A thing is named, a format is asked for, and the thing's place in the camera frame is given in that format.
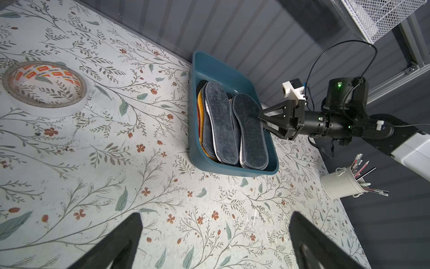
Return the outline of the yellow fleece insole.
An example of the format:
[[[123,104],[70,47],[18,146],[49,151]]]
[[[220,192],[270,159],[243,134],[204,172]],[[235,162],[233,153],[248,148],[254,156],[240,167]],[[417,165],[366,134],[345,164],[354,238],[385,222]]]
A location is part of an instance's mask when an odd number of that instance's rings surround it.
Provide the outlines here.
[[[215,161],[215,158],[211,157],[206,149],[203,147],[203,131],[204,131],[204,110],[203,110],[203,98],[202,98],[202,92],[200,91],[197,96],[197,110],[198,110],[198,134],[199,134],[199,142],[202,147],[202,150],[204,153],[213,161]]]

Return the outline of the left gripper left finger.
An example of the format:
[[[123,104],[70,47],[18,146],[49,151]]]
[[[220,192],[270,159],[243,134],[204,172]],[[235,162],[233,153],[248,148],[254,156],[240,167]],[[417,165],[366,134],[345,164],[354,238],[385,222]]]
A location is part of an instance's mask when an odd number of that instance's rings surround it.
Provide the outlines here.
[[[70,268],[132,268],[142,229],[140,214],[131,214],[85,255],[70,265]]]

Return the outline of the white insole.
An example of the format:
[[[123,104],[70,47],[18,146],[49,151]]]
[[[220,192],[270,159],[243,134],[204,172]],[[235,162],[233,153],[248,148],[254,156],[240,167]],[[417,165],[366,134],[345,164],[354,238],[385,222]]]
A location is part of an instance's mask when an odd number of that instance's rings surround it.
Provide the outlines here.
[[[241,167],[242,168],[246,168],[246,165],[245,165],[245,163],[244,163],[244,160],[243,160],[243,142],[242,142],[242,137],[241,138],[239,138],[239,163],[240,163],[240,165],[241,165]]]
[[[203,90],[204,90],[204,93],[205,93],[205,101],[206,101],[206,88],[207,88],[207,86],[208,86],[208,83],[206,83],[205,85],[204,85],[204,87],[203,87]],[[207,113],[209,114],[209,111],[208,111],[208,105],[207,105],[207,101],[206,101],[206,110],[207,110]]]

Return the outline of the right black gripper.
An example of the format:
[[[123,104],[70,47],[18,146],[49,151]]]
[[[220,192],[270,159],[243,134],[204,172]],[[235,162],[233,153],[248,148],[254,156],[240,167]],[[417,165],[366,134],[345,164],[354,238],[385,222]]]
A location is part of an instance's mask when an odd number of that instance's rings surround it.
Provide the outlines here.
[[[348,145],[353,137],[383,140],[393,134],[386,119],[371,118],[366,112],[368,82],[363,77],[335,78],[329,81],[321,111],[307,111],[305,100],[293,97],[263,109],[258,118],[265,130],[283,140],[298,135],[326,137]]]

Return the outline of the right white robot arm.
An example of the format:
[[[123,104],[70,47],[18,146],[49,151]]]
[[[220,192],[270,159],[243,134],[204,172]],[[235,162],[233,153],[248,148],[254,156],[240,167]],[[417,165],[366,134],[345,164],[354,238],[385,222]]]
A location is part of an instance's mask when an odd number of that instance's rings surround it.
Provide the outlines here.
[[[359,137],[421,177],[430,178],[429,134],[393,115],[368,115],[365,78],[330,80],[327,97],[317,112],[305,109],[306,87],[299,79],[283,83],[283,89],[285,101],[258,114],[263,127],[280,139],[294,140],[301,134],[347,146]]]

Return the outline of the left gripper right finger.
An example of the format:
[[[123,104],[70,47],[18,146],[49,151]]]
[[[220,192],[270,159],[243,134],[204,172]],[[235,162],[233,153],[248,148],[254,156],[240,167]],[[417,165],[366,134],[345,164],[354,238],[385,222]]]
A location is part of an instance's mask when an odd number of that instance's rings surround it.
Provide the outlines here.
[[[291,216],[289,232],[300,269],[363,268],[298,211]]]

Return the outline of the dark grey fleece insole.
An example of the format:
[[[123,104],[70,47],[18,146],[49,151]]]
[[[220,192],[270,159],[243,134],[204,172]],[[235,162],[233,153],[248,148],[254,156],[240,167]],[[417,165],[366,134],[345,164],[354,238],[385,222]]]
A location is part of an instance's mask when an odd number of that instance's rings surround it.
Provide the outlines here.
[[[220,84],[210,81],[206,101],[213,128],[213,140],[221,164],[239,163],[239,128],[235,123],[231,101]]]
[[[264,128],[258,118],[260,105],[247,94],[238,94],[232,100],[232,112],[243,142],[243,160],[246,169],[264,170],[269,163]]]
[[[203,137],[202,137],[202,148],[206,151],[207,155],[214,161],[218,161],[215,148],[213,145],[212,125],[209,114],[206,110],[205,93],[202,90],[202,103],[203,103]]]

